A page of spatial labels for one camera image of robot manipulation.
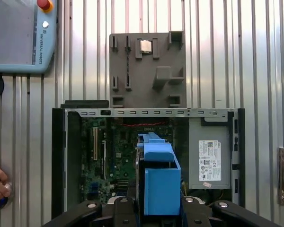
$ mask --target cable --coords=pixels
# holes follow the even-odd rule
[[[153,126],[153,125],[158,125],[158,124],[164,124],[165,122],[158,122],[158,123],[153,123],[153,124],[123,124],[123,126]]]
[[[222,198],[223,195],[224,195],[224,190],[222,190],[221,195],[219,196],[218,199]]]

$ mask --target emergency stop button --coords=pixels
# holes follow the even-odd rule
[[[53,3],[50,0],[37,0],[37,5],[44,13],[49,13],[53,10]]]

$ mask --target red button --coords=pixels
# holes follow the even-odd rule
[[[37,5],[43,10],[48,10],[51,7],[49,0],[37,0]]]

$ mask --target blue plastic bracket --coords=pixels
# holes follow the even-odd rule
[[[144,215],[179,215],[181,167],[170,143],[155,133],[139,134],[137,147],[145,162],[168,162],[175,167],[145,168]]]

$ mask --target metal bolt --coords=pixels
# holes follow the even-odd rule
[[[193,202],[193,201],[194,201],[194,199],[193,199],[193,198],[189,198],[189,197],[188,197],[188,198],[186,198],[186,199],[185,199],[185,201],[186,201],[186,202]]]
[[[90,203],[89,205],[87,205],[88,208],[94,208],[96,207],[96,205],[94,203]]]
[[[43,21],[42,27],[43,28],[48,28],[48,26],[49,26],[49,23],[47,21]]]
[[[228,204],[225,203],[225,202],[219,202],[219,206],[220,206],[220,207],[223,207],[223,208],[227,208],[227,207],[228,207]]]

